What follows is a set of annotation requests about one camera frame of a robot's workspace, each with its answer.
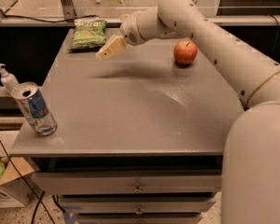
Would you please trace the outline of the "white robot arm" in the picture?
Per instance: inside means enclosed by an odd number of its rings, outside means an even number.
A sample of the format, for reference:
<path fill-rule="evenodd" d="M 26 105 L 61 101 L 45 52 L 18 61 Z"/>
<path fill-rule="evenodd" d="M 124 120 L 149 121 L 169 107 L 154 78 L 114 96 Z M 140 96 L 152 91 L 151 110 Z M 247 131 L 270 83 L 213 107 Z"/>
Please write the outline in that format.
<path fill-rule="evenodd" d="M 208 20 L 192 0 L 160 0 L 123 19 L 98 51 L 106 60 L 127 46 L 174 35 L 190 38 L 239 96 L 246 111 L 232 124 L 222 165 L 222 224 L 280 224 L 280 64 Z"/>

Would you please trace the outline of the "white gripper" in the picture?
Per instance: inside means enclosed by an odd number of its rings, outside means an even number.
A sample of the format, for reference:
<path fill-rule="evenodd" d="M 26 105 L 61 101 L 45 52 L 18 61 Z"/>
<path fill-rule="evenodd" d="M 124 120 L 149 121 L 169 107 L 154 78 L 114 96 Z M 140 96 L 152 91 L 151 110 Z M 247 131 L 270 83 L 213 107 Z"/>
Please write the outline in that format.
<path fill-rule="evenodd" d="M 123 36 L 112 35 L 96 52 L 95 57 L 100 61 L 105 61 L 126 50 L 127 44 L 132 46 L 144 44 L 146 40 L 140 35 L 137 24 L 138 17 L 139 12 L 121 15 L 119 29 Z"/>

